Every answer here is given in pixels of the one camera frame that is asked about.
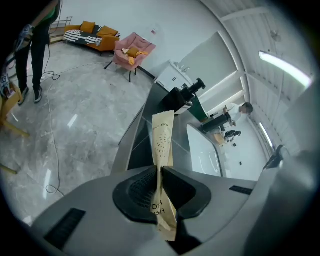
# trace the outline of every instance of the gray floor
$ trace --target gray floor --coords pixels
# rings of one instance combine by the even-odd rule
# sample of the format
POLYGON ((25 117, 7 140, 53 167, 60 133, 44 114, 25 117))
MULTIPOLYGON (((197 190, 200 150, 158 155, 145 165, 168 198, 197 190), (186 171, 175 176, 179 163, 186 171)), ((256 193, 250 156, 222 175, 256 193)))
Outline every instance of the gray floor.
POLYGON ((29 138, 4 127, 0 131, 0 163, 18 171, 12 175, 0 170, 1 188, 14 214, 26 223, 62 197, 59 192, 49 194, 45 190, 47 185, 58 184, 47 95, 59 160, 59 190, 67 194, 87 181, 110 174, 118 142, 152 86, 152 80, 140 70, 137 76, 131 74, 129 83, 127 70, 114 63, 103 69, 112 59, 108 53, 100 57, 89 48, 62 42, 51 45, 50 52, 47 71, 75 69, 62 73, 54 83, 51 78, 45 80, 39 104, 33 103, 32 76, 28 77, 30 92, 26 102, 21 107, 15 106, 11 111, 14 116, 10 113, 8 120, 28 131, 29 138))

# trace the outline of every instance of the white cabinet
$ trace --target white cabinet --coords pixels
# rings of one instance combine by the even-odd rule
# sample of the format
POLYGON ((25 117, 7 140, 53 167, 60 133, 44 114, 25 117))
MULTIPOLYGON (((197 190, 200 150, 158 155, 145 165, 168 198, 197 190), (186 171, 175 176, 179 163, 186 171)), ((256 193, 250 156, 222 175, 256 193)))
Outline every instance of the white cabinet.
POLYGON ((182 72, 172 61, 169 61, 168 66, 154 82, 159 83, 169 92, 175 87, 182 90, 184 84, 188 87, 194 84, 190 77, 188 77, 186 73, 182 72))

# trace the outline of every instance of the white ceiling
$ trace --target white ceiling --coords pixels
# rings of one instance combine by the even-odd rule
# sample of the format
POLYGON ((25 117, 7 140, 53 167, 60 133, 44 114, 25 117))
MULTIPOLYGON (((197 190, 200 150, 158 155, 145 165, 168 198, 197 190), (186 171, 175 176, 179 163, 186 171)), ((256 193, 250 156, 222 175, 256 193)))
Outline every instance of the white ceiling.
POLYGON ((305 88, 290 75, 259 57, 259 51, 269 52, 312 76, 313 66, 298 33, 277 11, 263 5, 262 1, 202 2, 229 32, 241 56, 250 101, 254 107, 252 122, 258 130, 258 124, 262 122, 274 145, 282 144, 291 154, 298 153, 299 144, 284 114, 305 88), (279 35, 277 41, 272 38, 271 31, 279 35))

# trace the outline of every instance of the black vent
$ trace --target black vent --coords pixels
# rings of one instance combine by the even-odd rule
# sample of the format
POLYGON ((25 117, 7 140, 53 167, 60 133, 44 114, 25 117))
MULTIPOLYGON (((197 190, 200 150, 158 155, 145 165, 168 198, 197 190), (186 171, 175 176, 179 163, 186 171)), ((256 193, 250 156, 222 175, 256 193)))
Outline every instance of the black vent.
POLYGON ((196 189, 192 185, 169 171, 164 173, 163 187, 165 192, 170 194, 170 200, 176 210, 179 210, 196 195, 196 189))
POLYGON ((250 188, 245 188, 245 187, 241 187, 241 186, 232 186, 229 188, 229 190, 232 190, 232 191, 235 191, 235 192, 238 192, 241 194, 246 194, 248 196, 250 196, 253 191, 250 188))
POLYGON ((85 214, 83 210, 72 208, 44 239, 61 250, 85 214))
POLYGON ((129 188, 129 196, 138 206, 150 209, 151 201, 157 188, 156 169, 134 182, 129 188))

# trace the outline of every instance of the sneaker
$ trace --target sneaker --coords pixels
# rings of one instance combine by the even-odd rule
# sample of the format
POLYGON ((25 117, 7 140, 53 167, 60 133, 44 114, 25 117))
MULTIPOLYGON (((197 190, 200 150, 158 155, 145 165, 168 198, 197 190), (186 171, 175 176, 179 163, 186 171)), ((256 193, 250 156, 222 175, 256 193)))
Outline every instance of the sneaker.
POLYGON ((26 88, 23 90, 23 92, 21 93, 22 99, 18 101, 18 105, 19 105, 19 106, 21 106, 22 103, 25 102, 25 99, 26 99, 26 96, 27 96, 28 92, 29 92, 29 88, 26 87, 26 88))
POLYGON ((34 103, 37 104, 42 99, 42 87, 40 86, 39 91, 34 92, 34 103))

